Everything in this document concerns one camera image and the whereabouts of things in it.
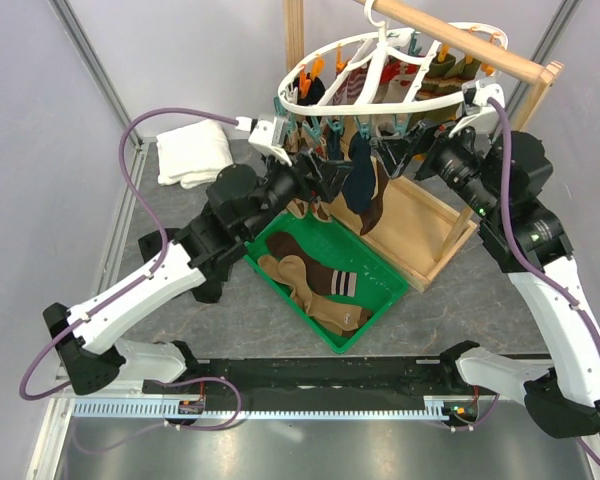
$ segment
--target wooden crate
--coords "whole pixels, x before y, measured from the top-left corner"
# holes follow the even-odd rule
[[[330,210],[351,231],[360,232],[360,217],[347,208],[342,195]],[[360,238],[424,292],[477,228],[467,222],[458,240],[438,258],[458,217],[449,205],[401,177],[389,182],[378,225]]]

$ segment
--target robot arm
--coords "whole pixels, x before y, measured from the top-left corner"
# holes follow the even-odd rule
[[[484,247],[521,293],[551,354],[554,366],[538,367],[492,354],[473,342],[445,352],[444,361],[462,380],[525,405],[549,435],[562,438],[600,431],[600,330],[586,301],[573,248],[559,219],[537,196],[553,167],[533,136],[513,132],[509,212],[514,240],[531,267],[566,287],[570,305],[553,286],[522,265],[504,233],[500,206],[503,148],[499,139],[484,158],[473,146],[475,131],[439,133],[416,179],[440,176],[480,217]],[[590,318],[590,327],[578,310]],[[595,329],[598,335],[590,331]]]
[[[295,155],[293,162],[289,157],[274,159],[279,145],[274,144],[271,126],[280,120],[263,118],[254,129],[253,143],[269,155],[263,157],[266,175],[258,177],[247,165],[225,168],[207,189],[202,213],[169,242],[159,268],[150,269],[159,261],[157,255],[95,298],[70,309],[56,303],[44,311],[52,337],[80,322],[56,346],[77,394],[96,392],[116,378],[178,378],[190,358],[186,345],[138,344],[120,337],[180,293],[226,281],[231,266],[246,254],[245,243],[293,198],[331,202],[339,193],[350,164],[324,161],[311,151]],[[111,301],[121,294],[123,299]],[[102,303],[106,305],[93,313]]]

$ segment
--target green plastic basket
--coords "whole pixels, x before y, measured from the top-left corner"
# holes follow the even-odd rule
[[[286,285],[276,283],[258,266],[258,258],[270,254],[265,243],[266,238],[279,231],[293,235],[302,249],[323,265],[358,274],[354,298],[341,295],[328,296],[335,302],[359,305],[373,312],[371,319],[353,337],[344,338],[336,335],[307,316],[289,297],[291,290]],[[247,252],[245,256],[247,262],[336,353],[344,353],[351,348],[364,332],[369,330],[407,291],[407,282],[398,272],[335,219],[331,223],[322,223],[312,215],[307,215],[302,220],[288,213],[279,215],[253,243],[247,245]]]

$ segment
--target folded white towel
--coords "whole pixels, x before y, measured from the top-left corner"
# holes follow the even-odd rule
[[[212,182],[220,170],[233,163],[227,137],[215,120],[203,120],[156,138],[160,185],[180,182],[183,188],[193,188]]]

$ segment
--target dark blue sock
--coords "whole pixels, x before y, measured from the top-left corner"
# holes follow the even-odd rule
[[[342,135],[334,132],[330,128],[327,132],[327,158],[329,160],[344,160],[342,154],[342,148],[340,147],[340,140]]]
[[[360,215],[371,206],[371,198],[376,188],[376,175],[371,163],[371,146],[360,132],[351,137],[349,158],[353,162],[353,170],[342,186],[342,195],[347,207]]]

